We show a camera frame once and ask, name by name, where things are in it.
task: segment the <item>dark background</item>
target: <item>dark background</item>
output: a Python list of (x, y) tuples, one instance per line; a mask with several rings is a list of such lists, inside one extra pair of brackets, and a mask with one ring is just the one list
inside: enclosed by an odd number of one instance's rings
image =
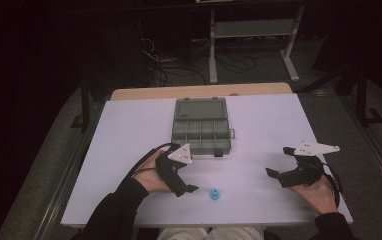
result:
[[(122, 7), (135, 2), (68, 4), (0, 0), (0, 226), (54, 118), (84, 78), (93, 79), (88, 84), (100, 100), (112, 89), (146, 87), (149, 72), (140, 54), (139, 30), (156, 34), (160, 48), (181, 40), (173, 54), (184, 59), (189, 42), (182, 40), (204, 37), (208, 30), (196, 27), (208, 26), (206, 13), (148, 16), (150, 24), (138, 29), (136, 15), (57, 14), (63, 7)], [(345, 61), (360, 61), (382, 86), (382, 3), (309, 1), (299, 36), (325, 37), (328, 32), (316, 68), (328, 72)]]

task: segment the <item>floor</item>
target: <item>floor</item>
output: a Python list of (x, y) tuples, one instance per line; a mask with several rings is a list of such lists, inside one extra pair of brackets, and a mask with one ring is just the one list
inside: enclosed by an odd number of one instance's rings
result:
[[(219, 84), (287, 82), (298, 90), (326, 75), (312, 68), (322, 39), (297, 40), (291, 58), (301, 78), (298, 83), (288, 80), (278, 53), (283, 44), (284, 40), (277, 38), (219, 42), (216, 50)], [(196, 52), (203, 51), (205, 46), (204, 41), (196, 43)], [(164, 64), (164, 68), (154, 71), (152, 87), (208, 82), (207, 55), (201, 56), (193, 66)], [(334, 94), (337, 80), (311, 93), (299, 94), (299, 98), (318, 141), (334, 142), (342, 149), (339, 154), (326, 156), (326, 160), (340, 175), (355, 221), (351, 225), (353, 232), (361, 239), (382, 239), (382, 123), (361, 126), (354, 117), (354, 94), (348, 97)], [(382, 90), (369, 82), (367, 94), (368, 108), (376, 109), (382, 117)], [(0, 230), (0, 240), (70, 239), (78, 232), (59, 222), (103, 105), (91, 101), (93, 124), (82, 132), (71, 127), (75, 117), (81, 115), (80, 91), (65, 103)], [(308, 239), (316, 233), (314, 225), (268, 229), (284, 240)]]

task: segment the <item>person's left hand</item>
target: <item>person's left hand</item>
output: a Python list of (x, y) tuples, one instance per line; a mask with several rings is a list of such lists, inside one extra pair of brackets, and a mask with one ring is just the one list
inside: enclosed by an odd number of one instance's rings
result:
[(135, 178), (135, 180), (137, 180), (149, 193), (156, 191), (170, 191), (170, 188), (160, 179), (159, 174), (156, 172), (156, 158), (163, 153), (163, 150), (157, 150), (145, 160), (141, 166), (139, 166), (137, 172), (133, 175), (133, 178)]

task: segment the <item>beige pants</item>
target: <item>beige pants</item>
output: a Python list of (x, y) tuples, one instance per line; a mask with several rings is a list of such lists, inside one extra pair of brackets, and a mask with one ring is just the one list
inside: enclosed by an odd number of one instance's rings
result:
[(157, 240), (263, 240), (262, 227), (164, 228)]

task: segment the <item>person's right hand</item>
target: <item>person's right hand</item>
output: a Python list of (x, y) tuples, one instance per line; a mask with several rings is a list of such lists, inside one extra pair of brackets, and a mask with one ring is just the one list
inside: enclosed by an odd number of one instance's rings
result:
[(338, 212), (331, 183), (324, 175), (310, 186), (299, 185), (289, 189), (309, 203), (318, 214)]

